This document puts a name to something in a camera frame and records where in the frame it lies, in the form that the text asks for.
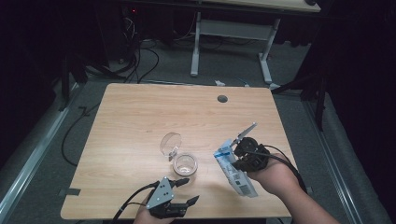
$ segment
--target blue and white package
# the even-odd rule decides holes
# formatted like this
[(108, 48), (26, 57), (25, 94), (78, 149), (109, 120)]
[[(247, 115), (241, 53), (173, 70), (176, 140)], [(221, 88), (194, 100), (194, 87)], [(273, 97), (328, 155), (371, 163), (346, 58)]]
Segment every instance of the blue and white package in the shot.
[(257, 197), (258, 194), (247, 174), (243, 171), (236, 170), (232, 165), (232, 163), (236, 161), (236, 158), (233, 155), (233, 149), (230, 147), (231, 143), (231, 139), (225, 141), (225, 143), (215, 151), (213, 156), (216, 158), (216, 161), (218, 161), (225, 176), (227, 176), (228, 182), (239, 195), (248, 196), (249, 198)]

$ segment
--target table top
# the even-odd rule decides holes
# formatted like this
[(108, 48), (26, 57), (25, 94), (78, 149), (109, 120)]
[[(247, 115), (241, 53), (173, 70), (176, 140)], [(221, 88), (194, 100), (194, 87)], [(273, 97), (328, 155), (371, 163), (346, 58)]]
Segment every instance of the table top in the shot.
[(266, 7), (282, 10), (320, 12), (318, 4), (309, 6), (305, 0), (203, 0), (203, 2), (232, 4), (244, 7)]
[[(219, 95), (228, 101), (219, 102)], [(179, 133), (179, 152), (198, 160), (191, 181), (174, 188), (172, 203), (200, 195), (185, 218), (289, 217), (284, 204), (255, 181), (259, 197), (239, 196), (213, 157), (225, 140), (235, 139), (252, 122), (258, 125), (247, 136), (278, 147), (294, 163), (268, 89), (110, 84), (70, 186), (80, 193), (66, 196), (61, 216), (111, 219), (136, 190), (164, 176), (179, 179), (160, 151), (168, 133)], [(148, 193), (141, 192), (132, 202), (141, 203)], [(134, 218), (137, 209), (138, 205), (129, 205), (120, 218)]]

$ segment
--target human arm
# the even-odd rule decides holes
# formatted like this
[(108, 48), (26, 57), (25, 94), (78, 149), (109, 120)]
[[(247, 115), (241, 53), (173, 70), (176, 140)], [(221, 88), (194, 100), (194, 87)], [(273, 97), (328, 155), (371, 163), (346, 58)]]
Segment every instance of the human arm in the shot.
[[(280, 154), (275, 156), (285, 159)], [(296, 176), (282, 162), (269, 159), (265, 169), (247, 173), (247, 176), (258, 181), (269, 193), (275, 194), (286, 205), (295, 223), (338, 223), (301, 189)]]
[[(146, 198), (142, 202), (142, 204), (146, 204), (147, 201), (148, 198)], [(163, 218), (163, 219), (156, 218), (149, 213), (149, 210), (146, 208), (146, 206), (140, 205), (139, 209), (137, 210), (136, 217), (134, 219), (134, 224), (169, 224), (173, 220), (175, 220), (174, 217)]]

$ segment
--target human hand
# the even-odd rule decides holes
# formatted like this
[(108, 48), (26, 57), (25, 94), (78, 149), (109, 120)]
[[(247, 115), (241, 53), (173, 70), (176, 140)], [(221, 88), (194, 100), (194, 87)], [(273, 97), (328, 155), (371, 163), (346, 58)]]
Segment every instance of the human hand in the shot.
[[(286, 158), (280, 153), (273, 155), (286, 160)], [(268, 160), (268, 164), (265, 169), (247, 173), (247, 176), (258, 181), (265, 190), (278, 197), (283, 195), (285, 192), (301, 189), (297, 177), (290, 168), (281, 161), (277, 161), (272, 158)]]
[[(147, 203), (148, 197), (145, 200), (143, 200), (142, 204)], [(163, 219), (156, 218), (149, 213), (149, 210), (146, 208), (145, 205), (140, 205), (139, 209), (137, 210), (136, 217), (134, 219), (134, 224), (169, 224), (173, 220), (175, 220), (174, 217), (163, 218)]]

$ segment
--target clear plastic cup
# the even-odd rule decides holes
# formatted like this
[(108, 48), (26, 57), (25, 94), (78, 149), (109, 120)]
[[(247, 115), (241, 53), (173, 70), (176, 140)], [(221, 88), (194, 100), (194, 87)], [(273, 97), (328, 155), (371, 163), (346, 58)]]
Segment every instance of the clear plastic cup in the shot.
[(194, 156), (189, 153), (180, 153), (175, 157), (174, 170), (178, 175), (193, 175), (198, 169), (198, 162)]
[(179, 133), (168, 133), (160, 143), (161, 153), (171, 161), (181, 146), (181, 135)]

